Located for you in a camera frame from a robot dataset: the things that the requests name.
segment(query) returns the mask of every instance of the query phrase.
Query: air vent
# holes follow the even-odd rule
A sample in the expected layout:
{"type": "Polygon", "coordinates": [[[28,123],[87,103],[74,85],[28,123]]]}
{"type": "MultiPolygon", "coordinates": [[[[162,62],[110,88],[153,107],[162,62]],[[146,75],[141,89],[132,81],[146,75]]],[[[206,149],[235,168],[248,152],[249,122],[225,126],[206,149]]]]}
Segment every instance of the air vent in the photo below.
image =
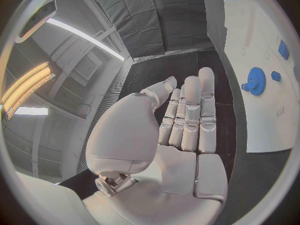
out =
{"type": "Polygon", "coordinates": [[[85,55],[75,66],[74,70],[83,76],[86,80],[90,80],[91,76],[96,72],[98,66],[87,55],[85,55]]]}

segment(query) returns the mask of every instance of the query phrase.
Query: light fixture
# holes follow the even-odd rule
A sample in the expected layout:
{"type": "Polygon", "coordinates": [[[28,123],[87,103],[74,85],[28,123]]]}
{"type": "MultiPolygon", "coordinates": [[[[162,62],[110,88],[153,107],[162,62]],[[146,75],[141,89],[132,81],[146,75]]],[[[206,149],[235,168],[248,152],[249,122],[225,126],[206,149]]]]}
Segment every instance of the light fixture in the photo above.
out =
{"type": "Polygon", "coordinates": [[[69,32],[74,33],[74,34],[76,34],[76,35],[78,35],[78,36],[80,36],[80,37],[88,40],[89,42],[97,45],[98,47],[104,49],[105,51],[107,51],[111,55],[113,55],[116,58],[120,59],[122,62],[124,62],[124,60],[125,60],[124,57],[122,57],[120,54],[118,54],[117,52],[115,52],[114,50],[112,50],[111,48],[109,48],[108,46],[105,46],[103,43],[97,41],[95,38],[93,38],[93,37],[85,34],[82,31],[79,31],[78,29],[76,29],[76,28],[74,28],[74,27],[72,27],[70,25],[67,25],[67,24],[65,24],[65,23],[63,23],[61,21],[55,20],[53,18],[49,18],[46,22],[49,23],[49,24],[53,24],[55,26],[58,26],[58,27],[60,27],[62,29],[68,30],[69,32]]]}
{"type": "Polygon", "coordinates": [[[38,115],[38,116],[46,116],[48,115],[48,108],[46,107],[26,107],[20,106],[14,114],[18,115],[38,115]]]}
{"type": "Polygon", "coordinates": [[[55,76],[48,64],[45,62],[26,73],[4,94],[1,99],[2,111],[7,113],[8,120],[32,93],[55,76]]]}

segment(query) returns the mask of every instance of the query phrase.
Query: fluorescent light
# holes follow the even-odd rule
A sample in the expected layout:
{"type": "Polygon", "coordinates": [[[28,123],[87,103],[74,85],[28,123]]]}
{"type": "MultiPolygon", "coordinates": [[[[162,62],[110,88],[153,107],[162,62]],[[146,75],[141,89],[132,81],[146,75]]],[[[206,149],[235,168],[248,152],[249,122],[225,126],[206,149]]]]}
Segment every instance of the fluorescent light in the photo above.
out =
{"type": "Polygon", "coordinates": [[[18,115],[48,115],[48,108],[45,107],[19,107],[14,114],[18,115]]]}
{"type": "Polygon", "coordinates": [[[105,46],[103,43],[97,41],[95,38],[85,34],[84,32],[79,31],[78,29],[76,29],[76,28],[74,28],[70,25],[67,25],[67,24],[65,24],[61,21],[55,20],[53,18],[49,18],[47,20],[47,23],[53,24],[53,25],[58,26],[62,29],[66,29],[66,30],[70,31],[71,33],[74,33],[74,34],[90,41],[91,43],[93,43],[93,44],[97,45],[98,47],[104,49],[105,51],[109,52],[111,55],[114,55],[116,58],[118,58],[118,59],[120,59],[121,61],[124,62],[124,57],[122,57],[120,54],[118,54],[114,50],[110,49],[108,46],[105,46]]]}

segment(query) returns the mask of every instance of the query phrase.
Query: black floor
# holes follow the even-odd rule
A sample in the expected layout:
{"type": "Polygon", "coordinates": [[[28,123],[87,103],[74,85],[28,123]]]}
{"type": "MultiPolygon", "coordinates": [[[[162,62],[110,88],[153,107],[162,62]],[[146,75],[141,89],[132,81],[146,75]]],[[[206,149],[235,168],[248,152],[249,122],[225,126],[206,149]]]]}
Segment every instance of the black floor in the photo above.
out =
{"type": "MultiPolygon", "coordinates": [[[[210,67],[215,76],[216,153],[224,163],[229,181],[236,154],[236,117],[228,78],[216,51],[165,56],[134,64],[126,78],[119,99],[131,93],[138,93],[170,76],[177,79],[177,87],[180,88],[188,76],[197,76],[198,71],[203,67],[210,67]]],[[[167,106],[168,103],[165,102],[155,111],[159,124],[163,120],[167,106]]]]}

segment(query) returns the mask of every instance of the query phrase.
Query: blue cog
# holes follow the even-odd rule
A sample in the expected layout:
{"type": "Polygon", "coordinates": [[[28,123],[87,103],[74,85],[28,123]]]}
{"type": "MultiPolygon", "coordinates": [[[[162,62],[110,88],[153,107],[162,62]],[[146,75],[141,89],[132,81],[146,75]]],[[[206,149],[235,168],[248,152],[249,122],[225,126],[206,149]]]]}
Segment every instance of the blue cog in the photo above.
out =
{"type": "Polygon", "coordinates": [[[248,75],[248,89],[252,95],[261,95],[266,88],[266,75],[259,67],[251,69],[248,75]]]}

